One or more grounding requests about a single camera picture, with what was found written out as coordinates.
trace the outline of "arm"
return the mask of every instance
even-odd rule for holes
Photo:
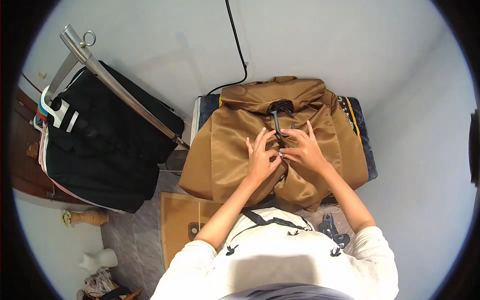
[[[320,151],[309,121],[307,121],[307,125],[309,135],[298,129],[282,129],[282,132],[293,136],[299,142],[299,148],[280,149],[280,152],[283,153],[283,158],[293,160],[317,172],[325,179],[330,191],[345,214],[348,224],[355,233],[366,227],[375,226],[372,215],[357,194],[333,166],[326,161],[322,151]]]
[[[222,207],[211,217],[195,240],[202,240],[217,249],[227,238],[233,222],[237,219],[241,209],[247,203],[252,193],[259,187],[272,172],[280,165],[281,159],[275,150],[265,151],[266,141],[275,134],[275,130],[265,133],[265,127],[260,131],[252,146],[247,138],[248,172],[235,192],[228,198]]]

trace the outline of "brown jacket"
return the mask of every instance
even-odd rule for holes
[[[310,120],[323,155],[350,187],[356,189],[367,182],[367,163],[360,141],[335,94],[325,88],[322,80],[274,77],[268,82],[226,87],[221,100],[221,107],[193,140],[180,178],[179,186],[193,196],[224,203],[232,195],[247,174],[245,139],[254,141],[262,127],[275,129],[274,118],[267,110],[279,101],[293,107],[291,114],[279,110],[280,128],[293,124],[308,132],[306,121]],[[273,136],[266,149],[278,150],[282,143],[286,147],[298,146],[292,137],[280,137],[279,141]],[[285,160],[247,204],[260,202],[271,191],[278,198],[311,210],[316,210],[330,194],[321,176]]]

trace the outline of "yellow trim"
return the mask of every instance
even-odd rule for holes
[[[352,115],[353,125],[355,125],[355,128],[357,129],[357,137],[360,141],[360,145],[362,145],[361,137],[360,137],[360,130],[359,130],[359,127],[357,126],[357,120],[355,119],[355,114],[353,113],[352,105],[350,104],[350,100],[348,99],[348,97],[345,97],[345,99],[347,100],[348,108],[350,110],[350,114]]]

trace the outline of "white sweater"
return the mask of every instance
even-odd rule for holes
[[[300,216],[265,208],[265,220],[278,217],[306,226]],[[398,293],[394,254],[378,227],[362,229],[351,255],[331,256],[337,245],[320,232],[269,224],[242,232],[254,223],[240,214],[225,243],[215,249],[194,240],[185,245],[160,279],[152,300],[219,299],[273,283],[307,283],[336,289],[356,300],[393,299]],[[228,253],[227,246],[234,248]]]

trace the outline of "hand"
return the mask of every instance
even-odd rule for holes
[[[308,136],[302,130],[281,129],[281,132],[294,137],[299,142],[299,147],[282,148],[280,149],[280,152],[282,153],[283,158],[293,160],[310,170],[321,173],[322,169],[324,169],[328,162],[322,154],[322,151],[320,151],[310,121],[307,121],[307,126]]]
[[[245,179],[251,180],[254,184],[260,185],[282,162],[278,151],[274,149],[265,151],[266,141],[274,134],[275,130],[265,133],[265,127],[263,127],[253,146],[250,144],[250,139],[247,138],[248,172]],[[276,158],[270,162],[270,158],[273,156]]]

